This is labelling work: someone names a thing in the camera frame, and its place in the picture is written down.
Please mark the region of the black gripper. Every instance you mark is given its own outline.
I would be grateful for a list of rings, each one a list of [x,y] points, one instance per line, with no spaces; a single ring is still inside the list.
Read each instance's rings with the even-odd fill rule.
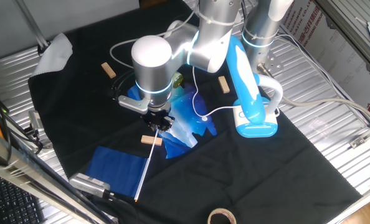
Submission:
[[[153,130],[167,131],[171,128],[175,118],[170,116],[166,110],[152,111],[148,110],[146,114],[141,115],[141,119]]]

